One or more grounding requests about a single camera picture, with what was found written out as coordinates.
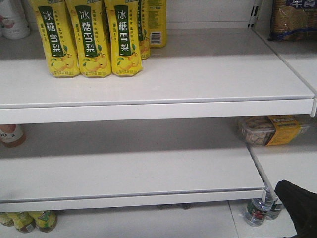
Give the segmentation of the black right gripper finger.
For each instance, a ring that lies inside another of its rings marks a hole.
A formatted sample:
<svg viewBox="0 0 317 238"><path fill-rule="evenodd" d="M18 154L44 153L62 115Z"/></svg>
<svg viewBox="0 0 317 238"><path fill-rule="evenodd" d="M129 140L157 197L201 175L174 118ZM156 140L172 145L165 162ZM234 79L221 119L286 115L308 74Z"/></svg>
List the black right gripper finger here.
<svg viewBox="0 0 317 238"><path fill-rule="evenodd" d="M295 238L317 236L317 195L287 180L277 183L275 194L288 211L296 234Z"/></svg>

